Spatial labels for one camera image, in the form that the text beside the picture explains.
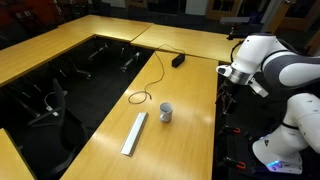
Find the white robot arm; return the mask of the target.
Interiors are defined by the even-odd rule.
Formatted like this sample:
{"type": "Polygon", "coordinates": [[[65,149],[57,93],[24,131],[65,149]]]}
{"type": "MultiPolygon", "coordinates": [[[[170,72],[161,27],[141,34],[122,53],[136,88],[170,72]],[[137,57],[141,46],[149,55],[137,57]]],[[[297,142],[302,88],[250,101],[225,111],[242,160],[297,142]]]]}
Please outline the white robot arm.
{"type": "MultiPolygon", "coordinates": [[[[248,85],[265,97],[268,92],[254,79],[257,72],[274,88],[297,89],[320,79],[320,59],[298,54],[272,34],[257,33],[247,36],[233,62],[216,72],[228,86],[248,85]]],[[[281,125],[255,141],[252,150],[269,171],[300,174],[300,152],[308,147],[320,153],[320,99],[299,93],[288,99],[281,125]]]]}

